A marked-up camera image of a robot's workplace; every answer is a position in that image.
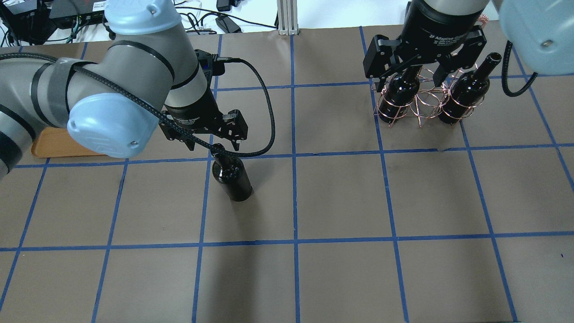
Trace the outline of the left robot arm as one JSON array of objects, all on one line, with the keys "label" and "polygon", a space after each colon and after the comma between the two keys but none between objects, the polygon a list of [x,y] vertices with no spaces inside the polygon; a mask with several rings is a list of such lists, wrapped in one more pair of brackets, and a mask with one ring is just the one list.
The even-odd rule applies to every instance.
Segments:
[{"label": "left robot arm", "polygon": [[222,63],[193,49],[172,1],[108,0],[104,16],[116,39],[100,63],[1,55],[2,177],[47,127],[119,159],[139,155],[159,123],[213,134],[235,150],[246,140],[243,116],[222,113],[210,88],[213,75],[224,73]]}]

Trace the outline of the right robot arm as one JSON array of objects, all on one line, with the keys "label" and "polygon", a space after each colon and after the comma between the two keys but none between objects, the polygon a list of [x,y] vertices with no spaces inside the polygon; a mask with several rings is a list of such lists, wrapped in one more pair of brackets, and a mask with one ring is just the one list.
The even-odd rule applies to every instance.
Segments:
[{"label": "right robot arm", "polygon": [[[486,43],[486,0],[411,0],[397,39],[375,35],[363,59],[365,77],[383,82],[410,67],[437,63],[435,85],[475,65]],[[495,0],[500,30],[531,71],[573,72],[571,0]]]}]

